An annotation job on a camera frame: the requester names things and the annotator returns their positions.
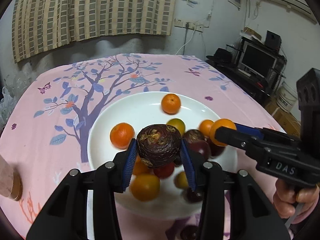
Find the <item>tablecloth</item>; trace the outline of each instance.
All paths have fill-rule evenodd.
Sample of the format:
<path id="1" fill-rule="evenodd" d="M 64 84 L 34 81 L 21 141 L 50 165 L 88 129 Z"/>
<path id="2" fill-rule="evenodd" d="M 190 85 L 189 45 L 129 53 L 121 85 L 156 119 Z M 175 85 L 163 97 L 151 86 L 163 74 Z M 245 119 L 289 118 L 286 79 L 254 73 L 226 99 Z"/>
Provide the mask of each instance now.
<path id="1" fill-rule="evenodd" d="M 0 206 L 21 236 L 56 186 L 72 168 L 89 171 L 87 140 L 100 112 L 133 93 L 169 91 L 189 96 L 221 118 L 280 130 L 249 95 L 212 66 L 193 56 L 119 54 L 73 63 L 41 74 L 19 100 L 0 139 L 1 155 L 19 171 L 19 202 L 0 197 Z M 255 161 L 238 150 L 238 169 L 246 169 L 271 200 L 275 178 L 255 170 Z M 186 223 L 139 217 L 117 205 L 123 239 L 173 240 Z M 230 214 L 226 213 L 225 239 Z"/>

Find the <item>wall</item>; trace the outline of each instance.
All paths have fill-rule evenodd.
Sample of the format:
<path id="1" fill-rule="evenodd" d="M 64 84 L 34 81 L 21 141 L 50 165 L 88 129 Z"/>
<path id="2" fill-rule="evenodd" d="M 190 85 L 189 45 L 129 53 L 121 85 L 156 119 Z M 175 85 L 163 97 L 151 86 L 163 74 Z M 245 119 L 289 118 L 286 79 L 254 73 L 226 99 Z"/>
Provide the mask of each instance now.
<path id="1" fill-rule="evenodd" d="M 262 0 L 257 19 L 254 19 L 256 1 L 251 0 L 251 17 L 247 25 L 262 35 L 265 40 L 267 30 L 281 36 L 282 48 L 288 59 L 284 71 L 285 82 L 296 90 L 296 82 L 310 68 L 320 69 L 320 26 L 314 24 L 295 11 Z M 300 111 L 296 103 L 291 113 L 300 120 Z"/>
<path id="2" fill-rule="evenodd" d="M 212 7 L 212 0 L 196 0 L 194 8 L 185 1 L 176 0 L 175 17 L 201 22 Z M 33 81 L 39 74 L 59 65 L 99 58 L 118 53 L 175 54 L 184 44 L 185 29 L 172 27 L 171 36 L 123 35 L 100 37 L 82 42 L 73 42 L 67 46 L 35 55 L 17 64 L 13 61 L 11 43 L 11 21 L 14 1 L 0 19 L 0 74 L 1 81 L 9 86 L 16 73 L 22 71 L 24 76 Z M 192 41 L 186 46 L 185 55 L 195 55 L 205 59 L 205 54 L 212 55 L 217 48 L 233 43 L 243 28 L 244 9 L 238 10 L 228 0 L 215 0 L 209 28 L 204 28 L 203 35 L 196 32 Z M 192 30 L 188 31 L 187 40 Z"/>

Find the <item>curtain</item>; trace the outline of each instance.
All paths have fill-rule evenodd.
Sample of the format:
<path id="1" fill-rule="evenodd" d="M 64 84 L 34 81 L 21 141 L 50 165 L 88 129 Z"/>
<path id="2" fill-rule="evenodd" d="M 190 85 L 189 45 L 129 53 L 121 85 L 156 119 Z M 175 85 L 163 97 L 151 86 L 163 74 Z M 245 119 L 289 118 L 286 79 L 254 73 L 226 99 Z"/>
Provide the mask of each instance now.
<path id="1" fill-rule="evenodd" d="M 15 62 L 99 36 L 170 35 L 175 0 L 16 0 Z"/>

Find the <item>white bucket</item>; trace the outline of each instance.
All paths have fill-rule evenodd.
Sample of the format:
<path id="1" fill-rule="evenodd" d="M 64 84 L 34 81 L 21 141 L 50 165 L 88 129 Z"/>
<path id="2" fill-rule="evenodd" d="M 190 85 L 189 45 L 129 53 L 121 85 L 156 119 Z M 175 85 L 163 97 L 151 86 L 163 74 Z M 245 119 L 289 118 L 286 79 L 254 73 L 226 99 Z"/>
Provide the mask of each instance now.
<path id="1" fill-rule="evenodd" d="M 278 96 L 276 98 L 277 105 L 285 112 L 290 112 L 294 103 L 298 100 L 298 94 L 285 82 L 279 88 Z"/>

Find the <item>purple butterfly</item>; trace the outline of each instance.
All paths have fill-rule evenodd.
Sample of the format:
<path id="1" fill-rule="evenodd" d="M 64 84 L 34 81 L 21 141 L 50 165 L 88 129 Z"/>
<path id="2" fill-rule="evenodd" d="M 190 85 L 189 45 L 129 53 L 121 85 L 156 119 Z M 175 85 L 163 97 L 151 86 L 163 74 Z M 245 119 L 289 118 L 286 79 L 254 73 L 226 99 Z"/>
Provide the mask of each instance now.
<path id="1" fill-rule="evenodd" d="M 50 82 L 46 84 L 43 88 L 38 88 L 41 94 L 44 94 L 47 89 L 51 88 Z"/>
<path id="2" fill-rule="evenodd" d="M 197 77 L 200 77 L 200 72 L 194 71 L 191 68 L 189 68 L 189 70 L 190 70 L 190 72 L 189 71 L 185 71 L 185 72 L 186 73 L 191 73 L 191 74 L 193 74 L 193 75 L 195 75 Z"/>

